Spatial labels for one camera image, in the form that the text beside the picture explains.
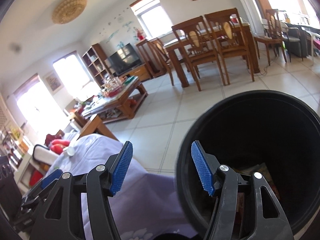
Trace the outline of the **black round trash bin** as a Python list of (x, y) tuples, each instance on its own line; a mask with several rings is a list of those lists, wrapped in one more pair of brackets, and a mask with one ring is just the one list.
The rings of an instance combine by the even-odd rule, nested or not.
[[(191, 157), (195, 140), (214, 172), (213, 196)], [(319, 239), (319, 115), (273, 90), (228, 97), (184, 137), (176, 184), (204, 239)]]

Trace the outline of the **white side shelf unit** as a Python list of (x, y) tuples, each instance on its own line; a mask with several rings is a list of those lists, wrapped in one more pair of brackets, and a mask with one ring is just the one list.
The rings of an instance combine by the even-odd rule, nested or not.
[(39, 171), (44, 176), (46, 175), (46, 171), (41, 168), (39, 163), (33, 160), (32, 155), (28, 152), (22, 158), (18, 170), (14, 173), (14, 180), (22, 195), (30, 189), (29, 181), (34, 170)]

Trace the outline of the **red cushion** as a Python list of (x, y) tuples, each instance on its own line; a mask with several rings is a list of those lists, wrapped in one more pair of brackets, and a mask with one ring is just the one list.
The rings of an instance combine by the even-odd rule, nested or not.
[(55, 139), (51, 142), (50, 150), (60, 155), (65, 148), (70, 145), (70, 141), (63, 139)]

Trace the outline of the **wooden sofa with cushions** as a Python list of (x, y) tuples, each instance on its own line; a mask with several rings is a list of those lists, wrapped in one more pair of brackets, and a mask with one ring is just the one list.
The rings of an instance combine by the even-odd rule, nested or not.
[(39, 164), (52, 166), (54, 161), (56, 161), (56, 159), (61, 154), (63, 154), (62, 152), (60, 155), (58, 155), (50, 150), (50, 145), (53, 140), (68, 140), (70, 141), (69, 146), (72, 147), (77, 140), (91, 134), (103, 135), (105, 137), (118, 141), (116, 136), (103, 123), (99, 115), (94, 114), (89, 118), (89, 120), (85, 121), (85, 125), (82, 129), (80, 129), (80, 132), (65, 133), (62, 130), (59, 130), (55, 135), (47, 134), (44, 141), (44, 145), (36, 144), (34, 146), (32, 153), (33, 160)]

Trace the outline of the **purple floral tablecloth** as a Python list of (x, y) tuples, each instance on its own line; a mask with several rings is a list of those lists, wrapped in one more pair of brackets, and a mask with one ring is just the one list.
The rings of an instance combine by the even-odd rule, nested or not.
[[(118, 153), (123, 143), (91, 134), (72, 144), (75, 154), (61, 154), (48, 170), (87, 173)], [(121, 239), (189, 239), (197, 235), (178, 200), (175, 178), (149, 173), (132, 159), (121, 190), (109, 199)]]

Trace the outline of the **wooden coffee table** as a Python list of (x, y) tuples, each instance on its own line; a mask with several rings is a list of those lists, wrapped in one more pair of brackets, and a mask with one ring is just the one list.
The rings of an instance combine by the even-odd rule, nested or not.
[(148, 93), (142, 82), (138, 77), (134, 77), (116, 96), (101, 98), (81, 114), (76, 111), (73, 118), (81, 127), (94, 115), (99, 116), (104, 124), (133, 119), (147, 96)]

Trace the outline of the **small framed flower picture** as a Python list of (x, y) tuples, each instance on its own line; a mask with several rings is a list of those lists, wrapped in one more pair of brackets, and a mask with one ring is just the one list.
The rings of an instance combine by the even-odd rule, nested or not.
[(53, 95), (59, 92), (64, 87), (61, 79), (59, 78), (58, 74), (54, 70), (46, 74), (43, 77), (43, 80), (46, 83), (49, 91)]

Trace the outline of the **tall wooden plant stand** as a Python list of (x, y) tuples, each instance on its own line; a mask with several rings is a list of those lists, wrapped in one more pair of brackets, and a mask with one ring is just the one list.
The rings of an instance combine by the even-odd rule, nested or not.
[(150, 42), (147, 39), (138, 41), (135, 46), (142, 57), (146, 68), (152, 78), (156, 78), (166, 74), (166, 70), (162, 67), (160, 63), (157, 62), (153, 51), (149, 47)]

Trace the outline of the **wooden tv cabinet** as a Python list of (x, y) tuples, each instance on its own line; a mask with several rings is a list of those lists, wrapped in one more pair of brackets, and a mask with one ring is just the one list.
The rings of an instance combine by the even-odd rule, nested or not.
[(120, 77), (125, 77), (125, 76), (127, 77), (136, 76), (139, 78), (141, 82), (152, 79), (152, 75), (150, 74), (146, 64), (141, 64), (135, 68), (131, 68), (120, 75)]

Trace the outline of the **black flat television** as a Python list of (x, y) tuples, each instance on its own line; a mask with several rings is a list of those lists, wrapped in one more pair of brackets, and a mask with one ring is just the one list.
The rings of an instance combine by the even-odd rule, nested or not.
[(142, 64), (140, 57), (130, 43), (117, 50), (107, 60), (116, 75), (123, 74)]

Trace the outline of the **wooden dining chair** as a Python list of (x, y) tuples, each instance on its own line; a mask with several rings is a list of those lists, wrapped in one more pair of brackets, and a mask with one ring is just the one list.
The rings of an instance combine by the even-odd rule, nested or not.
[(249, 51), (248, 39), (238, 10), (232, 8), (212, 12), (205, 14), (204, 18), (215, 40), (227, 85), (230, 84), (230, 80), (225, 59), (237, 56), (245, 58), (247, 67), (250, 70), (251, 79), (254, 81), (253, 62)]
[(217, 63), (222, 84), (225, 85), (226, 81), (217, 50), (203, 16), (173, 25), (171, 28), (178, 40), (185, 64), (191, 72), (198, 90), (201, 90), (198, 66), (209, 62)]

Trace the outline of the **wooden bookshelf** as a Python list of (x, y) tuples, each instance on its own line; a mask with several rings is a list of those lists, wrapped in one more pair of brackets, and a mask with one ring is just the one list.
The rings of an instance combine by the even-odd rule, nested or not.
[(103, 87), (105, 77), (109, 76), (111, 72), (106, 64), (107, 55), (101, 45), (98, 43), (93, 44), (89, 50), (84, 53), (82, 60), (93, 77), (93, 80), (98, 86)]

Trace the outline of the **wooden chair by doorway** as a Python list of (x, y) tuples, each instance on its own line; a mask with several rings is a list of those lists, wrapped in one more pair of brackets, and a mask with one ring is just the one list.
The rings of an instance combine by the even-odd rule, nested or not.
[(280, 48), (284, 61), (287, 63), (287, 58), (283, 47), (283, 37), (278, 12), (278, 9), (266, 9), (266, 23), (263, 24), (264, 35), (254, 35), (254, 41), (256, 45), (258, 45), (258, 43), (262, 43), (265, 45), (269, 66), (271, 65), (269, 47), (272, 47), (275, 56), (279, 55)]

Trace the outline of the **white standing air conditioner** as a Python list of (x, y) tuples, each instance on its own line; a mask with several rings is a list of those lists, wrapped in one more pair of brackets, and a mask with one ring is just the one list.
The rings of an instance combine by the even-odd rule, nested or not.
[(240, 0), (246, 12), (252, 32), (256, 35), (264, 35), (261, 14), (255, 0)]

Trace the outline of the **gold round ceiling lamp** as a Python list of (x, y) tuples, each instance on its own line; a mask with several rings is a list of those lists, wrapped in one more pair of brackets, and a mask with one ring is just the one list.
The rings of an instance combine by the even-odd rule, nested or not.
[(87, 0), (63, 0), (52, 14), (54, 24), (67, 24), (78, 18), (87, 6)]

